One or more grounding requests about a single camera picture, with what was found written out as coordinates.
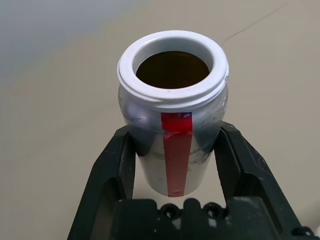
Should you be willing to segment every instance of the jar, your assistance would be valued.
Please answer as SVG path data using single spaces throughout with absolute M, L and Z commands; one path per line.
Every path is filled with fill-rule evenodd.
M 181 197 L 202 182 L 228 103 L 229 65 L 201 34 L 170 30 L 121 56 L 118 100 L 148 184 Z

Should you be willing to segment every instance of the gray wall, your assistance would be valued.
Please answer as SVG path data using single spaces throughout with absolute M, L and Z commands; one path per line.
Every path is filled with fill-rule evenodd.
M 0 2 L 0 82 L 142 0 Z

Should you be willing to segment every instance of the red tape strip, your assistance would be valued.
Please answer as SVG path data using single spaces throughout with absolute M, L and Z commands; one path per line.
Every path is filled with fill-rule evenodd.
M 185 192 L 192 140 L 192 113 L 161 113 L 166 181 L 169 197 Z

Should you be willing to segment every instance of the floor crack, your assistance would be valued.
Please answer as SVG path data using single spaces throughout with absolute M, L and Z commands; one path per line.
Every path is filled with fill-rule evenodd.
M 278 12 L 279 10 L 283 9 L 285 6 L 287 6 L 289 3 L 285 2 L 284 4 L 280 5 L 279 7 L 277 7 L 276 9 L 272 10 L 271 12 L 269 12 L 268 14 L 264 15 L 263 17 L 259 18 L 258 20 L 254 21 L 253 23 L 251 23 L 250 25 L 246 26 L 245 28 L 243 28 L 240 31 L 237 31 L 235 34 L 232 34 L 231 36 L 229 36 L 227 39 L 225 39 L 222 43 L 222 45 L 225 45 L 230 39 L 232 39 L 233 37 L 237 36 L 240 33 L 243 33 L 245 30 L 251 28 L 252 26 L 260 23 L 261 21 L 265 20 L 266 18 L 270 17 L 271 15 L 275 14 L 276 12 Z

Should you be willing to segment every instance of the beige surface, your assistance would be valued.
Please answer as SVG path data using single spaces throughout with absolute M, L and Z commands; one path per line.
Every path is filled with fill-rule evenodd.
M 124 124 L 118 59 L 136 39 L 170 29 L 222 45 L 225 120 L 265 157 L 301 223 L 320 225 L 319 9 L 318 0 L 154 0 L 3 84 L 1 239 L 66 239 L 94 161 Z M 182 205 L 185 197 L 154 192 L 139 164 L 136 175 L 135 198 Z M 224 204 L 214 161 L 187 197 Z

